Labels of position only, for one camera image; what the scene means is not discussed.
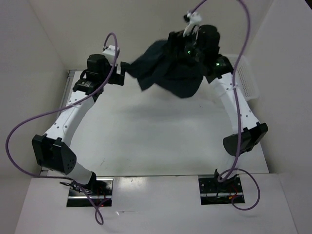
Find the white plastic mesh basket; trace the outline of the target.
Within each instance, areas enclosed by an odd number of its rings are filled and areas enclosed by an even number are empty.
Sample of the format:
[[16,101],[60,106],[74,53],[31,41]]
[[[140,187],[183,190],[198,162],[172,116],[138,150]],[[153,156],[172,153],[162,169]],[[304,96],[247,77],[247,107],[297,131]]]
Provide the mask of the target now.
[[252,68],[244,55],[241,56],[237,65],[235,80],[238,82],[246,101],[259,97],[259,89]]

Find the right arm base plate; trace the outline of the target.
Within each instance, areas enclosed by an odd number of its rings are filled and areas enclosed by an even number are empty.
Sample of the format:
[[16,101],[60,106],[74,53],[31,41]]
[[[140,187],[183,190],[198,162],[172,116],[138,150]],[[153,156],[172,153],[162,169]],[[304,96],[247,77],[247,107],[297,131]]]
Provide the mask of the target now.
[[233,181],[219,185],[213,175],[199,176],[199,192],[201,205],[222,205],[245,203],[241,180],[238,176]]

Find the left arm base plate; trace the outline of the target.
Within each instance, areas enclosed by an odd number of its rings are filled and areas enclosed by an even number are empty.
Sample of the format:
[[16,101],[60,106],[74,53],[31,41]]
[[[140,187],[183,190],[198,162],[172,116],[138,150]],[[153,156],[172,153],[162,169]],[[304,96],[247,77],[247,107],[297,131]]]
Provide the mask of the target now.
[[[98,188],[95,193],[87,190],[87,194],[96,206],[111,207],[114,178],[98,177],[97,180],[101,181],[103,186]],[[83,193],[82,189],[77,187],[77,185],[74,185],[73,183],[69,184],[67,182],[60,182],[60,184],[69,187],[66,207],[75,208],[92,206],[87,196]]]

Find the dark navy shorts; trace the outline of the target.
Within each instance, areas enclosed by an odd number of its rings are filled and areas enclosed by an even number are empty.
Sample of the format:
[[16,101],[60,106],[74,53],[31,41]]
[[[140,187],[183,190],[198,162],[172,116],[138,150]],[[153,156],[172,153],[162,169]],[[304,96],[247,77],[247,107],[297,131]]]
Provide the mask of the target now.
[[125,72],[136,78],[142,91],[158,85],[179,98],[190,98],[199,89],[203,75],[198,65],[187,66],[164,53],[166,40],[157,40],[136,60],[125,65]]

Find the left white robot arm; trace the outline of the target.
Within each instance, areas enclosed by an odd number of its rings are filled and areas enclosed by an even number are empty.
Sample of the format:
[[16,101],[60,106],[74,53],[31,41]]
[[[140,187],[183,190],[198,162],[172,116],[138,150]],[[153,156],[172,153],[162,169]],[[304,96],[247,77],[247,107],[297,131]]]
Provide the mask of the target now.
[[76,181],[87,195],[96,192],[97,176],[78,163],[70,145],[82,119],[103,93],[104,85],[124,85],[125,72],[117,73],[117,58],[117,52],[90,55],[87,69],[75,83],[65,110],[43,135],[32,139],[37,164]]

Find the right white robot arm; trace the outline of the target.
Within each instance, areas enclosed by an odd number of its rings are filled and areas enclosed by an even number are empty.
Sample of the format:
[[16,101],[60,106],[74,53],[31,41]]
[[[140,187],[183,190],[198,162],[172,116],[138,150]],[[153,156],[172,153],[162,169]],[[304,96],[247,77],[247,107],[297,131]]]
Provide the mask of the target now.
[[225,169],[216,169],[214,173],[215,188],[224,192],[237,177],[239,157],[261,141],[268,126],[252,113],[237,83],[237,67],[219,53],[219,40],[216,27],[193,26],[184,31],[171,32],[165,49],[180,64],[199,66],[230,118],[233,133],[222,141],[230,162]]

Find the aluminium table edge rail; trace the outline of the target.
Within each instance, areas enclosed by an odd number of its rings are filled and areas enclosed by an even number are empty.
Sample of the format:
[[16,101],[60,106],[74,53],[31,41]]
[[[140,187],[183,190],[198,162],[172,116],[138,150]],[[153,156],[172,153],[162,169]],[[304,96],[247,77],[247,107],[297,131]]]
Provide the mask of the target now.
[[73,83],[75,72],[76,70],[69,70],[68,72],[65,88],[64,88],[63,95],[62,95],[61,102],[60,102],[60,108],[64,107],[68,101],[68,97],[70,94],[71,85]]

